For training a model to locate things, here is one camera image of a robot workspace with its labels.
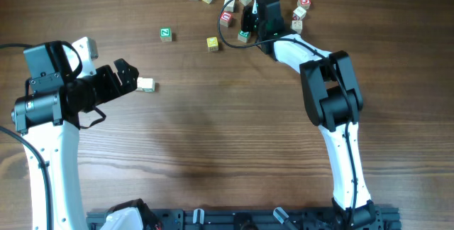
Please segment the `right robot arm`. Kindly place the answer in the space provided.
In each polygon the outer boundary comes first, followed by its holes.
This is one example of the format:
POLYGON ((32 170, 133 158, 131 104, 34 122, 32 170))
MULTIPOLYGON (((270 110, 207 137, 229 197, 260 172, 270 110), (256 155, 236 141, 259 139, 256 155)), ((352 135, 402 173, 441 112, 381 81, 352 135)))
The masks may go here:
POLYGON ((363 98, 350 56, 305 42, 284 24, 280 0, 254 0, 243 11, 241 29, 257 33, 266 55, 299 73, 304 107, 326 143, 333 173, 334 225, 359 229, 375 220, 358 148, 363 98))

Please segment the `white block green side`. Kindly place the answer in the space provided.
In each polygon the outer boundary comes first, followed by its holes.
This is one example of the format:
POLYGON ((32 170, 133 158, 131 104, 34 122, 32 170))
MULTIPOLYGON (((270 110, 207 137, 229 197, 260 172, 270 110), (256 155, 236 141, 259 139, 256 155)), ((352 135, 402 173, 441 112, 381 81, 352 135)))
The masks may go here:
POLYGON ((142 85, 142 89, 144 92, 154 92, 155 91, 155 81, 153 78, 143 78, 141 85, 142 85))

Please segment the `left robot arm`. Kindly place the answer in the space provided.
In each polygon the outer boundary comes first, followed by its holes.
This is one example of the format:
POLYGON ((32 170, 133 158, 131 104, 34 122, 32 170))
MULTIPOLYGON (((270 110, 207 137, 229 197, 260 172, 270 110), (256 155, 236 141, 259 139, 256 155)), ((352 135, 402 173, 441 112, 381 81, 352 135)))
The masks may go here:
POLYGON ((23 51, 30 78, 11 112, 28 157, 34 229, 86 229, 77 166, 79 113, 98 111, 137 89, 139 71, 123 59, 95 67, 95 40, 61 40, 23 51))

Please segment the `white block dotted face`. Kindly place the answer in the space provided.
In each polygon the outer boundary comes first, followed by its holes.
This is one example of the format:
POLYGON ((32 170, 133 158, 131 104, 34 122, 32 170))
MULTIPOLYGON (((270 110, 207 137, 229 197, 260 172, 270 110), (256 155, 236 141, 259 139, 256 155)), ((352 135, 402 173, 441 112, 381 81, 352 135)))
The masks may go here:
POLYGON ((136 89, 136 90, 137 90, 137 91, 143 91, 142 85, 143 85, 143 78, 142 78, 142 77, 139 77, 139 78, 137 79, 137 89, 136 89))

